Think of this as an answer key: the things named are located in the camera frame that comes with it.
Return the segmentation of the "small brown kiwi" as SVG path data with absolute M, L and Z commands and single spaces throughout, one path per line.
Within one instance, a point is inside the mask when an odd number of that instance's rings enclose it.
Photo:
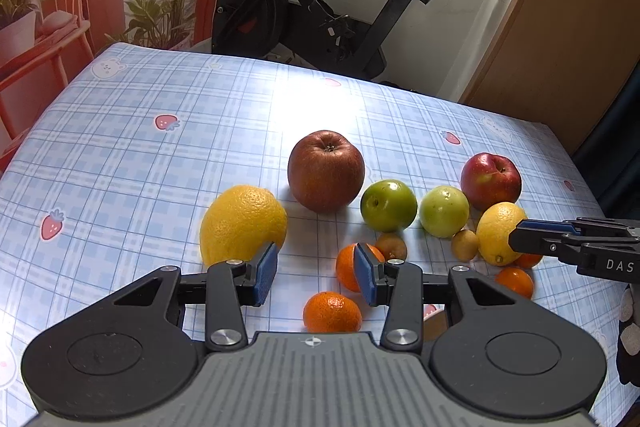
M 378 236 L 375 247 L 381 251 L 386 260 L 406 260 L 408 257 L 408 248 L 405 241 L 394 233 L 383 233 Z
M 477 235 L 468 229 L 459 231 L 451 239 L 451 251 L 461 262 L 470 262 L 480 249 L 480 241 Z

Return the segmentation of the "small orange tangerine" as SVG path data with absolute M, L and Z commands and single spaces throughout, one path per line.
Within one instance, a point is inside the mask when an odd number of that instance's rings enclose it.
M 362 324 L 362 314 L 352 299 L 334 291 L 321 291 L 304 306 L 303 322 L 311 333 L 356 333 Z

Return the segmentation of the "dark purple mangosteen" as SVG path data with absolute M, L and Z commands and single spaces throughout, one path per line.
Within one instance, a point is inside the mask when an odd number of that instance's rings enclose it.
M 447 313 L 444 306 L 426 305 L 423 317 L 423 340 L 436 340 L 448 329 Z

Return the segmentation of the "large yellow lemon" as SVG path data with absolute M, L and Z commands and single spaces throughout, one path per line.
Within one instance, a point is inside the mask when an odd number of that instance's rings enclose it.
M 230 259 L 250 261 L 271 243 L 282 248 L 288 215 L 274 195 L 253 185 L 235 185 L 206 210 L 200 225 L 200 251 L 209 268 Z

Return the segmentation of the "smaller yellow lemon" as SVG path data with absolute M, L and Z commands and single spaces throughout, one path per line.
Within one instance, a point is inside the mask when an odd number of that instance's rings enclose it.
M 495 267 L 505 267 L 518 259 L 521 254 L 509 245 L 509 235 L 526 219 L 525 211 L 513 202 L 497 202 L 489 207 L 476 227 L 478 251 L 483 259 Z

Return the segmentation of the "dark green round fruit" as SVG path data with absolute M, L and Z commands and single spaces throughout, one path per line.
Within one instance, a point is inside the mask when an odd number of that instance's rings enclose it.
M 381 180 L 371 184 L 362 194 L 360 212 L 369 228 L 395 233 L 412 225 L 418 213 L 418 201 L 404 182 Z

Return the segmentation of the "light green round fruit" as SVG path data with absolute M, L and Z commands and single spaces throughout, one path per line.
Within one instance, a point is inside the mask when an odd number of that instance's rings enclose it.
M 419 218 L 428 234 L 449 239 L 468 222 L 470 204 L 466 196 L 450 185 L 431 189 L 421 200 Z

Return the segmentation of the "shiny red apple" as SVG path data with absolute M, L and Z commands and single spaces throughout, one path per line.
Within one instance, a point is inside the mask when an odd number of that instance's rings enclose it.
M 463 166 L 460 176 L 463 194 L 478 211 L 497 202 L 516 202 L 522 193 L 522 178 L 509 158 L 479 153 Z

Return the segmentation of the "dull red apple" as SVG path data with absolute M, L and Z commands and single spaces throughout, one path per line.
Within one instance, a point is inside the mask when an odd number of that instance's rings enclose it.
M 316 213 L 334 213 L 359 194 L 366 167 L 360 150 L 330 130 L 300 139 L 288 158 L 288 185 L 294 198 Z

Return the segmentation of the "blue plaid tablecloth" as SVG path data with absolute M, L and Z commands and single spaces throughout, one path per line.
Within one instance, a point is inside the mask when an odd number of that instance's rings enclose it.
M 265 188 L 288 214 L 276 279 L 246 328 L 301 329 L 307 300 L 340 289 L 337 253 L 376 237 L 357 205 L 317 215 L 291 195 L 291 150 L 317 130 L 360 150 L 368 182 L 416 196 L 457 185 L 489 152 L 518 168 L 528 217 L 601 212 L 542 124 L 288 65 L 116 44 L 50 104 L 1 179 L 2 424 L 35 413 L 20 371 L 30 340 L 163 265 L 200 272 L 201 220 L 235 185 Z

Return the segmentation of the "wooden door panel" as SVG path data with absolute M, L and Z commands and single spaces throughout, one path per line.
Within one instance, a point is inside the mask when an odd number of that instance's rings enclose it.
M 513 0 L 463 104 L 546 124 L 573 153 L 639 60 L 639 0 Z

